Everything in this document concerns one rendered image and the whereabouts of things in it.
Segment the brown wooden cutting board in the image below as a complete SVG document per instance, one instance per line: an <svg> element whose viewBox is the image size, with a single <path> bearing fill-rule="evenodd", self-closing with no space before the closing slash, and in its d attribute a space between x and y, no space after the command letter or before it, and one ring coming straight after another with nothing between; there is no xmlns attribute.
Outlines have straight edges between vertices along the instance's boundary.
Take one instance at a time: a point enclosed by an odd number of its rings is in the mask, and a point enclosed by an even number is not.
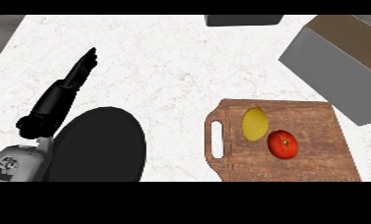
<svg viewBox="0 0 371 224"><path fill-rule="evenodd" d="M242 133L248 109L268 115L271 132L287 131L299 143L298 155L283 160L267 139L249 141ZM205 122L205 157L225 181L349 181L358 170L331 105L318 101L225 99Z"/></svg>

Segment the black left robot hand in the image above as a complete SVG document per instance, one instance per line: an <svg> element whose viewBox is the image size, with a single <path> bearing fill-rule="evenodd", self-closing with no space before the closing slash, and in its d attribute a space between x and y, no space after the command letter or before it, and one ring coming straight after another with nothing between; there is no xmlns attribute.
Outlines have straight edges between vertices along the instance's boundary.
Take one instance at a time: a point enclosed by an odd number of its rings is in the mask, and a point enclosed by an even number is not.
<svg viewBox="0 0 371 224"><path fill-rule="evenodd" d="M66 77L46 90L28 116L16 123L28 140L53 138L43 182L136 182L146 144L140 122L124 109L108 106L65 120L77 93L97 65L94 50L77 61Z"/></svg>

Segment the dark grey appliance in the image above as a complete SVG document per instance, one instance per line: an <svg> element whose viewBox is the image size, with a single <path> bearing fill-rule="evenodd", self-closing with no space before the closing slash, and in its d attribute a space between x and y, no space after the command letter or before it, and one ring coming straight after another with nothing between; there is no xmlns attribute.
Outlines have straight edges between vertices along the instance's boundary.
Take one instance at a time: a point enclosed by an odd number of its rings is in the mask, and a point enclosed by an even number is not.
<svg viewBox="0 0 371 224"><path fill-rule="evenodd" d="M283 15L208 15L208 27L233 27L233 26L271 26L277 25Z"/></svg>

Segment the grey and brown cardboard box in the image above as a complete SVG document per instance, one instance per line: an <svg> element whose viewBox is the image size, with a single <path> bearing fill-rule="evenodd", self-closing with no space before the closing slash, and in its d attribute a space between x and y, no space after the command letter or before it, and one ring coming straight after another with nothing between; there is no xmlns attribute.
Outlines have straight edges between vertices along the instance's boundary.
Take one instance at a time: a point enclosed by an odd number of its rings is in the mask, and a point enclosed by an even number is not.
<svg viewBox="0 0 371 224"><path fill-rule="evenodd" d="M371 15L317 15L278 60L349 120L371 124Z"/></svg>

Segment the red tomato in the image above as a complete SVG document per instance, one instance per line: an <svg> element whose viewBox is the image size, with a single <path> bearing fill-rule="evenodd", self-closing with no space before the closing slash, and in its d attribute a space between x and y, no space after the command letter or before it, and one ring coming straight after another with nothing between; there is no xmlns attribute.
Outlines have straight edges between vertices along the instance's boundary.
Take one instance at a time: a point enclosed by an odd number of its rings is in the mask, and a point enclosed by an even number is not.
<svg viewBox="0 0 371 224"><path fill-rule="evenodd" d="M278 159L292 159L299 153L299 143L295 136L284 130L268 135L268 149Z"/></svg>

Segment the yellow lemon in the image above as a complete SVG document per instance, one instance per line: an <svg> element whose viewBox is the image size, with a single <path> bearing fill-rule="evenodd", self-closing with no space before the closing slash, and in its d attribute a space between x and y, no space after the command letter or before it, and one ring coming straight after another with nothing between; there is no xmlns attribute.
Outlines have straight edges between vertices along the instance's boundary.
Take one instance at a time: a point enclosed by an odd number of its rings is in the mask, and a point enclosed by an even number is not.
<svg viewBox="0 0 371 224"><path fill-rule="evenodd" d="M259 140L268 131L268 116L259 107L249 108L242 119L242 132L248 140Z"/></svg>

